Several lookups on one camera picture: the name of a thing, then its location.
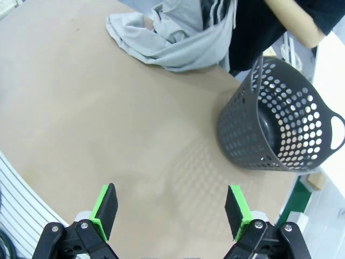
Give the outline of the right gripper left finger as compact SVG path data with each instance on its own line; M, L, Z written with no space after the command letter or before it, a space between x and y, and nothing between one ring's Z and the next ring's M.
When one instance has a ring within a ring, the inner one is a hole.
M87 219L65 227L60 222L48 223L40 236L33 258L118 258L108 241L118 211L113 183L104 185Z

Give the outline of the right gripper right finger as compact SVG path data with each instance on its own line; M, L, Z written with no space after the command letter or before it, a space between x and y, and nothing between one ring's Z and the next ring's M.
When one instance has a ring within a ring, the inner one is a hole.
M305 257L305 240L299 226L294 222L274 226L255 219L238 185L228 187L225 211L235 241L225 258Z

